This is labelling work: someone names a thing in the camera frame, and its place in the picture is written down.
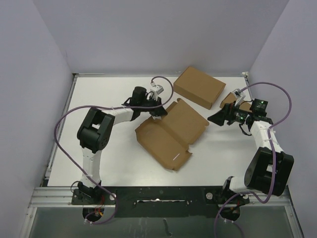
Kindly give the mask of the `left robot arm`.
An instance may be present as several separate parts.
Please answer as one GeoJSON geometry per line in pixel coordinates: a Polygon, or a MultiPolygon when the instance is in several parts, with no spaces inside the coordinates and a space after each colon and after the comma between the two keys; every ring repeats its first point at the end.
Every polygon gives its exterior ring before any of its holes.
{"type": "Polygon", "coordinates": [[[150,92],[147,92],[144,87],[137,86],[132,96],[118,109],[111,109],[107,113],[100,109],[89,109],[77,132],[83,152],[82,168],[84,170],[78,189],[88,203],[94,204],[101,197],[102,189],[98,187],[101,184],[101,154],[109,142],[113,126],[133,121],[142,112],[148,112],[153,117],[167,115],[159,97],[163,91],[162,86],[154,83],[150,92]]]}

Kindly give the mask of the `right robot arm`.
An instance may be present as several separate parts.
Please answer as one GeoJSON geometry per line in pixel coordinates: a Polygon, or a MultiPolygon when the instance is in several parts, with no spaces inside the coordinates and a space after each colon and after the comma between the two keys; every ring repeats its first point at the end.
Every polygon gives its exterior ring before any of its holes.
{"type": "Polygon", "coordinates": [[[246,125],[250,133],[244,135],[255,140],[257,151],[243,177],[230,176],[220,190],[221,199],[227,203],[238,197],[238,193],[260,191],[264,194],[280,196],[287,185],[294,158],[286,154],[270,128],[272,119],[266,116],[268,102],[255,99],[250,110],[245,111],[235,102],[225,104],[220,111],[208,117],[208,121],[223,126],[238,123],[246,125]]]}

